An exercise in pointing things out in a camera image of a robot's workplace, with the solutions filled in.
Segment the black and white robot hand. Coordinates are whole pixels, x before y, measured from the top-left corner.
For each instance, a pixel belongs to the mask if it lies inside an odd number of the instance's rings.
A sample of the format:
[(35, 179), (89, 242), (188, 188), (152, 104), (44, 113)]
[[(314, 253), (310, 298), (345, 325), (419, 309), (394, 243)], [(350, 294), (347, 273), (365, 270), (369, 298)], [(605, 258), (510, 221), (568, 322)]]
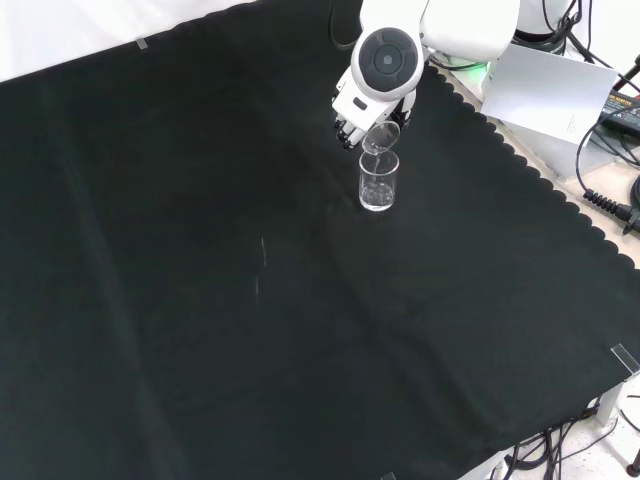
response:
[(346, 150), (353, 150), (372, 129), (385, 122), (404, 130), (410, 123), (415, 101), (415, 89), (400, 100), (370, 99), (357, 87), (351, 70), (347, 69), (336, 84), (331, 101), (336, 138)]

